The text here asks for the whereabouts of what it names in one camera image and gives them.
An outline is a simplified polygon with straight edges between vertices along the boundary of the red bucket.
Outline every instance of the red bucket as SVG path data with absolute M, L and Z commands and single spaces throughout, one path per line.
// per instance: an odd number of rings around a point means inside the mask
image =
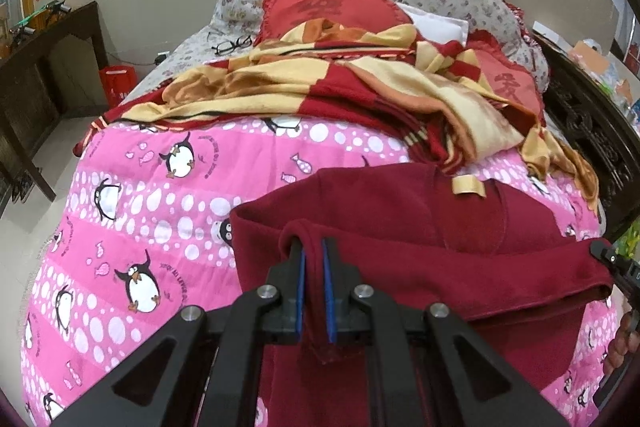
M 100 70 L 100 81 L 109 107 L 116 107 L 136 87 L 138 76 L 131 66 L 108 66 Z

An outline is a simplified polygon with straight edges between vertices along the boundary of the blue gripper pad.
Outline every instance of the blue gripper pad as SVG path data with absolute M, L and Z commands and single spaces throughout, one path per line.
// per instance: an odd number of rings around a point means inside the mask
M 302 312 L 305 309 L 305 263 L 306 255 L 302 250 L 300 256 L 300 273 L 298 274 L 298 291 L 296 293 L 296 334 L 298 341 L 302 338 Z
M 324 250 L 324 309 L 326 312 L 326 333 L 329 336 L 329 342 L 335 344 L 337 342 L 337 327 L 335 324 L 334 282 L 331 277 L 329 256 L 326 254 L 326 245 L 323 244 L 322 247 Z

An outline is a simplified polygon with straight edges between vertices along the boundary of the plaid blanket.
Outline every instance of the plaid blanket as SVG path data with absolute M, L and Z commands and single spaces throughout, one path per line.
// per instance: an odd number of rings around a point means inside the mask
M 535 112 L 495 94 L 473 49 L 425 41 L 413 25 L 373 34 L 311 20 L 281 40 L 188 70 L 109 111 L 76 153 L 116 120 L 189 130 L 248 114 L 369 126 L 403 140 L 413 161 L 436 162 L 449 173 L 521 146 L 530 172 L 542 179 L 554 168 L 585 173 L 577 182 L 595 208 L 597 178 L 586 162 L 575 166 Z

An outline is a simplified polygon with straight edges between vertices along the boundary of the electrical cord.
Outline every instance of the electrical cord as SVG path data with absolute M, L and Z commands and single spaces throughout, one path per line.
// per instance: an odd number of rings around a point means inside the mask
M 139 64 L 138 62 L 129 62 L 128 60 L 123 60 L 118 57 L 118 55 L 114 55 L 113 53 L 107 52 L 107 55 L 115 58 L 117 61 L 122 62 L 123 64 L 130 64 L 131 66 L 156 66 L 156 63 L 152 62 L 150 64 Z

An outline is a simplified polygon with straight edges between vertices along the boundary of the white pillow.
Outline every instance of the white pillow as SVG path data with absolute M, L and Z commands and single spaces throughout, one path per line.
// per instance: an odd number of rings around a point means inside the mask
M 396 3 L 414 22 L 414 26 L 428 41 L 446 44 L 449 41 L 458 41 L 466 45 L 469 35 L 469 23 L 452 17 L 444 17 L 435 13 L 428 13 L 408 4 Z

